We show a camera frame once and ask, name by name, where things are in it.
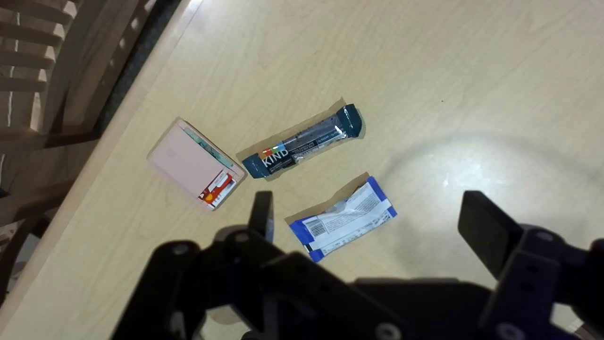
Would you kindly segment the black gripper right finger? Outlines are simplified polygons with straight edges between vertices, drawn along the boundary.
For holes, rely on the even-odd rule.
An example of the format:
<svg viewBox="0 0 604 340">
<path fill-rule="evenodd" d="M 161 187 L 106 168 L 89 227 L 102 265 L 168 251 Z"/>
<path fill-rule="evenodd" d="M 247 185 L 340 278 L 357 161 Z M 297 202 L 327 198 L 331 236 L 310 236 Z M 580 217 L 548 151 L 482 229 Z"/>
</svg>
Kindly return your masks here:
<svg viewBox="0 0 604 340">
<path fill-rule="evenodd" d="M 482 191 L 466 191 L 459 234 L 497 280 L 480 317 L 482 340 L 580 340 L 551 323 L 555 304 L 570 306 L 583 329 L 604 333 L 604 240 L 587 249 L 514 221 Z"/>
</svg>

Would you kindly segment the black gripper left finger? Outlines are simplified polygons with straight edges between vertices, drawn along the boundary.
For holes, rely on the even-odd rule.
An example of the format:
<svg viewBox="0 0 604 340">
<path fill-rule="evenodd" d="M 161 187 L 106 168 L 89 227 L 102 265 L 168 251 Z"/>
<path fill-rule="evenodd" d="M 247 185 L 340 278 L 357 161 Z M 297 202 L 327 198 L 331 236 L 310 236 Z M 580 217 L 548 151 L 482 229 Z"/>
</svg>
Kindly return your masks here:
<svg viewBox="0 0 604 340">
<path fill-rule="evenodd" d="M 383 304 L 300 253 L 272 244 L 274 197 L 255 195 L 244 225 L 208 248 L 159 246 L 121 314 L 112 340 L 197 340 L 206 316 L 229 306 L 259 340 L 404 340 Z"/>
</svg>

